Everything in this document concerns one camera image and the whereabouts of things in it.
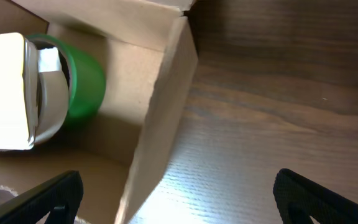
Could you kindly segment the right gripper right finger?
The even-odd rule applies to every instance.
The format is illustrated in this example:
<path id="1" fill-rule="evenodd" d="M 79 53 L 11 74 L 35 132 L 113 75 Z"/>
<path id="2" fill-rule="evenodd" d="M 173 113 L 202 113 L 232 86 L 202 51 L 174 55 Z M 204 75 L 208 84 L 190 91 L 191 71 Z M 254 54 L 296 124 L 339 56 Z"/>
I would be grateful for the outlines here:
<path id="1" fill-rule="evenodd" d="M 358 204 L 290 169 L 278 172 L 273 195 L 284 224 L 358 224 Z"/>

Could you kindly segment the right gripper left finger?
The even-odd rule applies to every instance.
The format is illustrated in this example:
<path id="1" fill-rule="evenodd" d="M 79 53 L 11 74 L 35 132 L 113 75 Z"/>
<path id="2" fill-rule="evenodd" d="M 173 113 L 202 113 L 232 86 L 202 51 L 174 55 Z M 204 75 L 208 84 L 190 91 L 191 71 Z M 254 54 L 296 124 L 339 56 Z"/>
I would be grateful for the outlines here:
<path id="1" fill-rule="evenodd" d="M 73 224 L 83 198 L 80 173 L 68 170 L 0 205 L 0 224 Z"/>

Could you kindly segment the green tape roll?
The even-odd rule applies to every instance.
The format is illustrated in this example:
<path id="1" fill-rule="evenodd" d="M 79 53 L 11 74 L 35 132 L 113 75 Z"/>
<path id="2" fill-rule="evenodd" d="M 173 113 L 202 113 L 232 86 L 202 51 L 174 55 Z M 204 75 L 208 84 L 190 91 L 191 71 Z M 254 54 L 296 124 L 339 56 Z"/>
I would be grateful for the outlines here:
<path id="1" fill-rule="evenodd" d="M 106 91 L 102 66 L 90 54 L 47 34 L 27 38 L 37 49 L 56 47 L 69 87 L 69 107 L 64 126 L 88 122 L 98 113 Z"/>

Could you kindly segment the yellow white sticky note pad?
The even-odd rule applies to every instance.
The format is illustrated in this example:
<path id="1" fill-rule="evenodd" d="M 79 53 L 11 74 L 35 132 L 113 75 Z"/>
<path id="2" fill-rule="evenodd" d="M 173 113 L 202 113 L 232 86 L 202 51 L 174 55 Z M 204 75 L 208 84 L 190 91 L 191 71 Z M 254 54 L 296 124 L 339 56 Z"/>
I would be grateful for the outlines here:
<path id="1" fill-rule="evenodd" d="M 0 34 L 0 150 L 29 150 L 38 125 L 38 51 L 18 32 Z"/>

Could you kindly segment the brown cardboard box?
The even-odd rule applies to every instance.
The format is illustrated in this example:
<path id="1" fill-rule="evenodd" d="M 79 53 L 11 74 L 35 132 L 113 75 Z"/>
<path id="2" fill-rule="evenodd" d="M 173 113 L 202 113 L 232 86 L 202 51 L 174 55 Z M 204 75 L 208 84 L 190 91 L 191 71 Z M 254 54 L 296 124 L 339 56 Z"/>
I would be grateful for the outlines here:
<path id="1" fill-rule="evenodd" d="M 0 152 L 1 200 L 77 170 L 80 223 L 128 223 L 160 182 L 198 56 L 191 1 L 0 1 L 0 33 L 46 33 L 104 70 L 97 114 L 31 151 Z"/>

